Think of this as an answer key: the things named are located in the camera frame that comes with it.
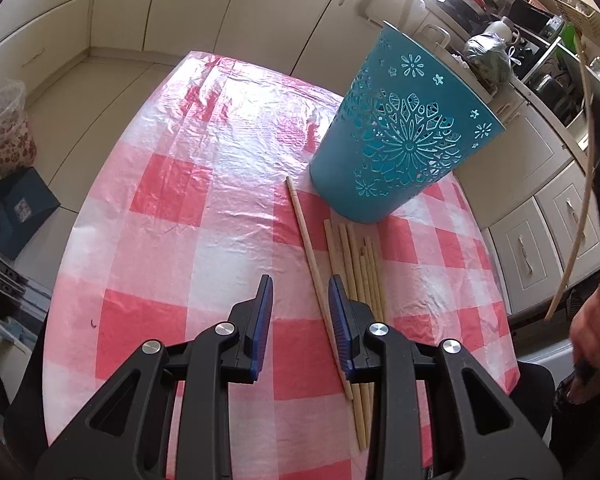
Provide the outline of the person's right hand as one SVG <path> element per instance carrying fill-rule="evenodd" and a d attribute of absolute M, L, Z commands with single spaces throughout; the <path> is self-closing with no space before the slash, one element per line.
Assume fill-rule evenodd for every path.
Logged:
<path fill-rule="evenodd" d="M 600 284 L 573 318 L 569 337 L 577 374 L 568 399 L 582 404 L 600 393 Z"/>

